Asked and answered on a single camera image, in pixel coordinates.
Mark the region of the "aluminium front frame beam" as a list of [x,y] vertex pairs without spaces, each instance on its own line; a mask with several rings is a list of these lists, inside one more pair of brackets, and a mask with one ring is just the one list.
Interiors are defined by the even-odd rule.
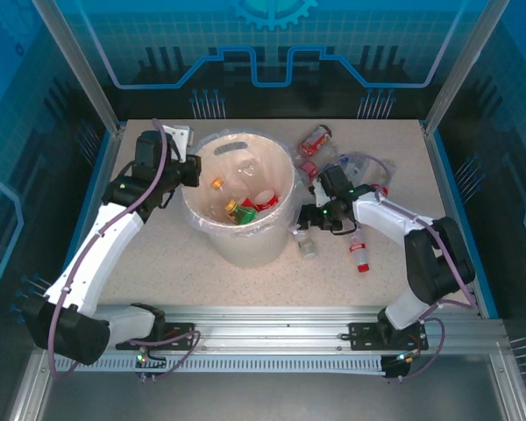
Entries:
[[52,376],[46,351],[33,351],[25,367],[7,421],[42,421]]
[[490,354],[491,367],[502,414],[506,421],[526,421],[526,388],[513,354],[497,344],[496,352]]

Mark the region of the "white translucent wide-mouth bottle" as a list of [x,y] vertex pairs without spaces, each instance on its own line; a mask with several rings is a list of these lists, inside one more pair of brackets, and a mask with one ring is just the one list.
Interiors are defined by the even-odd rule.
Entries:
[[317,256],[316,245],[307,231],[297,230],[294,232],[294,237],[304,259],[313,259]]

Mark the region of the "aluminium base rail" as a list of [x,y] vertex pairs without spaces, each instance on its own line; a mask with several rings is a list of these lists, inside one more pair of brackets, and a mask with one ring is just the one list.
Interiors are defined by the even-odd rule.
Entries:
[[[167,305],[167,319],[193,323],[202,338],[200,354],[345,355],[348,342],[340,339],[353,322],[376,320],[379,306],[253,307]],[[446,304],[434,317],[443,321],[443,355],[508,353],[504,323],[481,318],[473,310]]]

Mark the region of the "blue label blue cap bottle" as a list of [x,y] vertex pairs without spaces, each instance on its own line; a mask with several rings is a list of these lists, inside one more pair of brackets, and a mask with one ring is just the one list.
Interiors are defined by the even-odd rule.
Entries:
[[339,165],[347,176],[357,176],[366,169],[367,158],[358,153],[343,153],[338,156],[336,165]]

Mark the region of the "blue table side rail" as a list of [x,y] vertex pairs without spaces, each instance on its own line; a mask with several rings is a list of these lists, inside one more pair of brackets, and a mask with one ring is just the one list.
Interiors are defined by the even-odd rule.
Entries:
[[95,221],[102,194],[115,165],[120,141],[119,135],[112,134],[109,131],[103,136],[62,269],[68,267]]
[[448,154],[445,151],[444,143],[438,131],[434,131],[434,133],[425,140],[425,143],[429,147],[431,165],[436,173],[437,185],[443,200],[444,209],[449,216],[452,216],[457,221],[473,263],[476,278],[472,282],[472,285],[475,298],[480,307],[480,312],[485,318],[497,319],[500,315],[494,302],[478,248],[475,244],[465,206],[458,192],[458,184],[455,181]]

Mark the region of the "clear bottle red soda label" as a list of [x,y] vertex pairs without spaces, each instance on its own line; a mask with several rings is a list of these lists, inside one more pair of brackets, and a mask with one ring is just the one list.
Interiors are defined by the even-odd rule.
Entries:
[[313,179],[319,174],[319,167],[311,160],[303,160],[298,165],[301,178],[308,182],[312,182]]

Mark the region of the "green bottle yellow cap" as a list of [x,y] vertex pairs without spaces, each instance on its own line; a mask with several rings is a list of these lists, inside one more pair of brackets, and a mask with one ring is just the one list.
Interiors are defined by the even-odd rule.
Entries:
[[247,225],[255,220],[258,211],[248,198],[239,201],[231,199],[224,207],[228,218],[236,225]]

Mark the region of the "aluminium frame post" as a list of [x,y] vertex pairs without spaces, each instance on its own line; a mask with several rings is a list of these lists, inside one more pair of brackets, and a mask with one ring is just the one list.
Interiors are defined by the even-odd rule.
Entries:
[[31,1],[103,125],[110,134],[118,135],[120,124],[116,113],[60,8],[54,0]]
[[435,130],[449,110],[473,65],[479,59],[509,2],[510,0],[487,0],[423,124],[423,134],[426,139],[434,136]]

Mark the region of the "red green label bottle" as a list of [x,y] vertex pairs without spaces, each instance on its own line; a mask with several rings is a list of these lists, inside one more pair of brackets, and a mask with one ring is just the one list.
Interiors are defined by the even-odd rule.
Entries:
[[299,153],[304,157],[316,155],[331,140],[331,129],[327,125],[318,125],[297,146]]

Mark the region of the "clear plastic bottle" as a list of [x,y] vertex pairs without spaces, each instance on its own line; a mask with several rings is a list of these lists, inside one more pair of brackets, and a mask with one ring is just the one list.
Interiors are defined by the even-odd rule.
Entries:
[[393,160],[387,158],[380,159],[381,164],[371,158],[359,156],[359,172],[356,177],[356,185],[382,185],[388,188],[393,176],[395,175],[396,165]]

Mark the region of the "red white label bottle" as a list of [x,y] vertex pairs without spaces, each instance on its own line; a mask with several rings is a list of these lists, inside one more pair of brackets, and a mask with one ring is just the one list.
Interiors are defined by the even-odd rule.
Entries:
[[267,211],[272,209],[279,202],[279,198],[272,189],[265,189],[260,191],[252,201],[257,211]]

